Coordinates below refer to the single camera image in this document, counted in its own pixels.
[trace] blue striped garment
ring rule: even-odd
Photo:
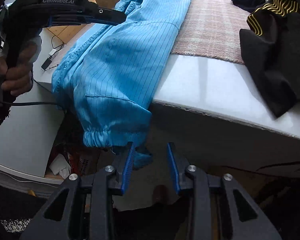
[[[121,0],[127,20],[95,24],[52,77],[57,101],[74,108],[90,147],[141,145],[147,110],[191,0]]]

